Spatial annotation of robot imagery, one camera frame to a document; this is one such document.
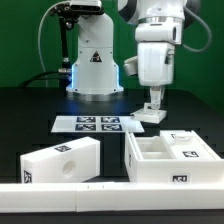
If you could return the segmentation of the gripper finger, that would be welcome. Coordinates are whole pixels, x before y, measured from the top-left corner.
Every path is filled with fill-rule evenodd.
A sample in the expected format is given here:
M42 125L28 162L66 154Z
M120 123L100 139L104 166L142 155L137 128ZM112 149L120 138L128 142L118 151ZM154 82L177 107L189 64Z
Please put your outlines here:
M164 96L163 86L152 86L150 88L151 108L153 110L159 110L161 107L161 101Z

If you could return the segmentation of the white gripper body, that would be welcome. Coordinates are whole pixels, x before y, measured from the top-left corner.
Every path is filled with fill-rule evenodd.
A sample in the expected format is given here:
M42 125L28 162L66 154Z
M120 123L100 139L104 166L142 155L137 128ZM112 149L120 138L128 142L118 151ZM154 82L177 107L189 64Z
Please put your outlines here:
M169 43L141 42L138 44L138 76L143 86L171 84L174 71L175 47Z

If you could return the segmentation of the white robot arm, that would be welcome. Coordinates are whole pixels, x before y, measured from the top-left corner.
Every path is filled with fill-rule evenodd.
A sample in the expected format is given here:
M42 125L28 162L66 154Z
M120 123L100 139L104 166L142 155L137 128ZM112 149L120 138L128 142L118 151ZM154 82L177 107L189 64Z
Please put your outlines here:
M78 58L67 90L86 98L121 92L113 58L114 24L101 0L71 0L69 8L78 18ZM150 88L153 110L160 108L164 86L173 80L183 29L199 9L200 0L117 0L120 17L136 26L137 55L125 62L125 70Z

